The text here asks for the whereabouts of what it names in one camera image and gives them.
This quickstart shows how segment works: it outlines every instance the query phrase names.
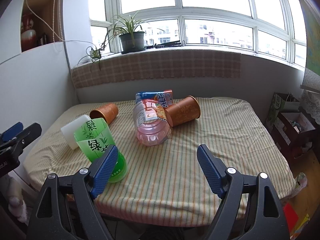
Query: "red vase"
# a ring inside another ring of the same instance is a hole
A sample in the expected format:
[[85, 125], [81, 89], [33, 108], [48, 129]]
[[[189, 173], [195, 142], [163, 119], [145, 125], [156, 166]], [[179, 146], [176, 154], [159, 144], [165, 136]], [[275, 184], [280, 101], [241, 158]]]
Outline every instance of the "red vase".
[[26, 51], [36, 47], [37, 36], [36, 31], [32, 29], [33, 20], [32, 13], [22, 16], [21, 22], [21, 50]]

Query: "striped tablecloth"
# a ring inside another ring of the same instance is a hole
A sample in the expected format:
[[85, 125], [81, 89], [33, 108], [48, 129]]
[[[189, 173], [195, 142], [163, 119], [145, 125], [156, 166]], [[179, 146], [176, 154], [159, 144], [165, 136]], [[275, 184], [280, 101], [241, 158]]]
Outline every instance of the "striped tablecloth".
[[[266, 172], [280, 198], [291, 193], [295, 182], [289, 166], [249, 103], [233, 98], [197, 100], [201, 117], [175, 127], [167, 141], [154, 147], [135, 138], [134, 101], [116, 102], [119, 115], [110, 130], [127, 160], [128, 174], [121, 182], [109, 183], [96, 199], [100, 212], [165, 226], [209, 225], [220, 199], [211, 192], [198, 164], [200, 144], [243, 174]], [[71, 175], [90, 165], [79, 148], [69, 148], [60, 128], [101, 105], [73, 106], [40, 138], [24, 162], [33, 187], [39, 190], [51, 172]], [[246, 202], [243, 195], [239, 216], [244, 215]]]

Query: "brown paper cup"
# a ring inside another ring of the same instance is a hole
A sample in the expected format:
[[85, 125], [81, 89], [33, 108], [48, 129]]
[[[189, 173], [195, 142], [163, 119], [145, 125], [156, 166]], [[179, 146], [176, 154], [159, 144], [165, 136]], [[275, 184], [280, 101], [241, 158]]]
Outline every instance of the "brown paper cup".
[[113, 103], [109, 103], [104, 106], [100, 106], [95, 110], [92, 110], [90, 112], [90, 118], [103, 118], [107, 122], [107, 124], [110, 125], [112, 121], [116, 118], [118, 113], [118, 107]]
[[197, 119], [201, 115], [197, 100], [188, 96], [173, 106], [164, 110], [167, 121], [171, 127]]

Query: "metal bolt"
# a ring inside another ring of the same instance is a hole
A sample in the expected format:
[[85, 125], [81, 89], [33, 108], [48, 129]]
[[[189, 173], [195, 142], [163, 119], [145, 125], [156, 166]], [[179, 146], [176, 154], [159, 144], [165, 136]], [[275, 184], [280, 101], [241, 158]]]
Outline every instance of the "metal bolt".
[[260, 177], [263, 179], [266, 179], [268, 177], [268, 175], [264, 172], [260, 173]]
[[227, 172], [229, 172], [230, 174], [235, 174], [236, 173], [236, 169], [235, 168], [228, 168]]
[[50, 173], [48, 175], [48, 179], [54, 179], [56, 177], [56, 174], [55, 173]]
[[80, 174], [86, 174], [86, 173], [88, 173], [88, 169], [82, 168], [79, 172], [80, 172]]

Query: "plaid cloth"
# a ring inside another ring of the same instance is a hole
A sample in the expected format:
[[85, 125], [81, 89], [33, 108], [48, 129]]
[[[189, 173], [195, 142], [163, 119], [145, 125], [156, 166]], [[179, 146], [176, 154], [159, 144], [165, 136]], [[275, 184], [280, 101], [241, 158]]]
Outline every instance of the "plaid cloth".
[[[153, 147], [140, 144], [135, 137], [134, 101], [116, 102], [119, 114], [110, 130], [126, 158], [128, 173], [120, 182], [107, 184], [95, 200], [100, 212], [164, 226], [209, 225], [220, 199], [211, 192], [197, 161], [200, 144], [243, 174], [266, 172], [279, 198], [290, 195], [295, 181], [288, 163], [250, 104], [233, 98], [197, 100], [201, 117], [174, 127], [168, 140]], [[90, 165], [79, 148], [68, 146], [60, 128], [101, 105], [73, 106], [39, 139], [23, 164], [33, 187], [39, 190], [51, 172], [66, 176]], [[241, 199], [239, 217], [245, 212], [246, 195]]]
[[71, 70], [76, 88], [129, 80], [225, 77], [240, 78], [241, 53], [212, 49], [148, 49], [115, 54]]

